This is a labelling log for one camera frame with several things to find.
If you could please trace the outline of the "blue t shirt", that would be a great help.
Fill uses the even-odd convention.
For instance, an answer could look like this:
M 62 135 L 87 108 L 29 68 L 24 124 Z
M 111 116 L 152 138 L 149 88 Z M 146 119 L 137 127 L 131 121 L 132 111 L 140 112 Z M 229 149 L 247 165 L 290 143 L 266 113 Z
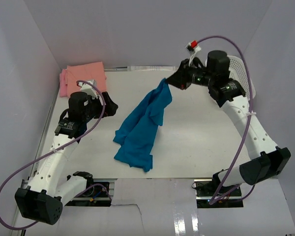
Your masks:
M 145 173 L 153 168 L 151 151 L 158 127 L 163 125 L 165 108 L 172 102 L 169 85 L 162 79 L 116 130 L 113 142 L 120 145 L 114 159 Z

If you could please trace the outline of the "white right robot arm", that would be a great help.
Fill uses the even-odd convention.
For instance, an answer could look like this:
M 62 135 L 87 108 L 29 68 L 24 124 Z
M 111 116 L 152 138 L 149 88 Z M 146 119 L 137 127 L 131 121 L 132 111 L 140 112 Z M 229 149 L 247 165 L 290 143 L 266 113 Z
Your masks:
M 280 148 L 262 127 L 240 82 L 230 77 L 229 66 L 226 52 L 215 50 L 208 53 L 206 65 L 198 58 L 184 59 L 166 79 L 181 90 L 191 84 L 207 87 L 211 98 L 244 139 L 250 161 L 214 174 L 212 189 L 218 196 L 229 192 L 230 186 L 254 185 L 279 175 L 291 157 L 289 149 Z

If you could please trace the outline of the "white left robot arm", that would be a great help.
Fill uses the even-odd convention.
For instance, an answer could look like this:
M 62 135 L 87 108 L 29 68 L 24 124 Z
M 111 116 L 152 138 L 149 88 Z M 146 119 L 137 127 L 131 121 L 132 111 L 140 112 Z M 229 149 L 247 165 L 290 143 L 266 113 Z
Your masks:
M 15 193 L 17 206 L 24 218 L 53 225 L 68 202 L 79 195 L 89 196 L 93 193 L 94 180 L 88 172 L 77 171 L 68 176 L 62 185 L 58 185 L 58 182 L 79 144 L 77 138 L 86 133 L 87 123 L 116 114 L 118 105 L 106 91 L 102 95 L 104 104 L 98 96 L 93 97 L 82 91 L 70 95 L 68 108 L 61 113 L 55 129 L 50 148 L 52 154 L 42 160 L 27 187 L 19 188 Z

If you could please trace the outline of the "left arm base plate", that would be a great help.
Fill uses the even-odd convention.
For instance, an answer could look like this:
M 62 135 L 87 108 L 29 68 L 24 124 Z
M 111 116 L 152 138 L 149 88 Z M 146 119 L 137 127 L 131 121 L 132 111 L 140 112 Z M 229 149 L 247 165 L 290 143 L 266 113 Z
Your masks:
M 75 198 L 72 203 L 77 207 L 109 207 L 111 205 L 111 200 L 108 195 L 113 196 L 110 190 L 110 182 L 100 181 L 96 184 L 102 184 L 104 187 L 97 185 L 94 186 L 90 191 L 84 193 L 83 195 Z

